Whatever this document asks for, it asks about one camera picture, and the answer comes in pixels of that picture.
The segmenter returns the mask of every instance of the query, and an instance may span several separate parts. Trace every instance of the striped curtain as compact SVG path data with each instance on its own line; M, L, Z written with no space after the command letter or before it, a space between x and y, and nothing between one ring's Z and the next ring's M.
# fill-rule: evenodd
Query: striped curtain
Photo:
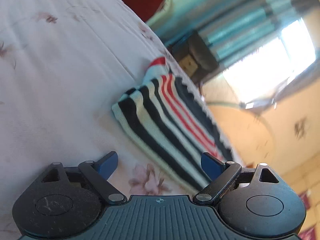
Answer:
M205 17L198 18L195 29L223 70L271 41L283 28L319 6L319 1L209 0L201 6Z

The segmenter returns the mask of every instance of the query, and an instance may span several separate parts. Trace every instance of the window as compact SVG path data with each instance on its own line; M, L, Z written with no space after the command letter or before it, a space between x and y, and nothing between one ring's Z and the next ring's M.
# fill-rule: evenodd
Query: window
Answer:
M248 103L271 96L316 60L315 49L302 19L284 28L277 38L223 72L239 100Z

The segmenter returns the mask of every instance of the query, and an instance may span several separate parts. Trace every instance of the ridged surface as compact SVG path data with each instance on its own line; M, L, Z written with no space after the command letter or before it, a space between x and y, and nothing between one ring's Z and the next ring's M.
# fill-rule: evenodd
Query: ridged surface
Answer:
M69 240L244 240L210 207L194 205L187 196L133 196L110 207L83 234Z

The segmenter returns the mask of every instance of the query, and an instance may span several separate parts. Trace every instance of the bed sheet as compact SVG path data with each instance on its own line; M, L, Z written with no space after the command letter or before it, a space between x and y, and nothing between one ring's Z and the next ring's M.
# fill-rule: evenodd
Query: bed sheet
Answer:
M19 238L12 205L54 161L75 166L114 150L109 181L127 197L189 194L126 136L111 106L164 55L210 112L121 0L0 0L0 19L0 239Z

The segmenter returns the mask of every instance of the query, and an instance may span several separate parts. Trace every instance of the folded striped cloth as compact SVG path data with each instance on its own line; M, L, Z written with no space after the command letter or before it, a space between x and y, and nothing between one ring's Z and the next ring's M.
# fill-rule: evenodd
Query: folded striped cloth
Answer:
M232 160L216 125L188 92L182 78L166 68L164 57L150 64L143 84L128 90L112 110L148 157L194 193L211 182L201 169L204 152L221 161Z

